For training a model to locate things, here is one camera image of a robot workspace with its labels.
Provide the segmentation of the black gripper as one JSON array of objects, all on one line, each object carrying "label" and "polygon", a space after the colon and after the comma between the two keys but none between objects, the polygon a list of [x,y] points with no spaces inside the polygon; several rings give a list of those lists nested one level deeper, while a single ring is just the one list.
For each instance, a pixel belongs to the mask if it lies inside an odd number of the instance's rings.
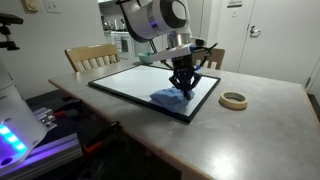
[{"label": "black gripper", "polygon": [[182,90],[185,99],[192,100],[195,88],[201,79],[201,75],[195,72],[191,55],[172,59],[173,75],[169,81],[177,88]]}]

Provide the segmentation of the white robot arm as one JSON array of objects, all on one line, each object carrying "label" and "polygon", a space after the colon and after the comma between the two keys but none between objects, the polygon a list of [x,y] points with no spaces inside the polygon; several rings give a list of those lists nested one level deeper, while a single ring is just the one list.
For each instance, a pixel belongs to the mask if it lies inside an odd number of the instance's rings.
[{"label": "white robot arm", "polygon": [[131,37],[145,43],[166,34],[168,49],[155,52],[152,61],[170,59],[173,75],[169,81],[189,100],[190,92],[201,79],[195,72],[192,54],[205,45],[193,37],[186,0],[117,0]]}]

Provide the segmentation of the white robot base blue light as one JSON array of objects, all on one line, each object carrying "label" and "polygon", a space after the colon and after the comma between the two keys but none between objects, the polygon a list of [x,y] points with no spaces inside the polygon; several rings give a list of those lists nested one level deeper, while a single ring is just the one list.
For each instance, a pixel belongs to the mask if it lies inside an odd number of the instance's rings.
[{"label": "white robot base blue light", "polygon": [[21,164],[46,134],[0,62],[0,173]]}]

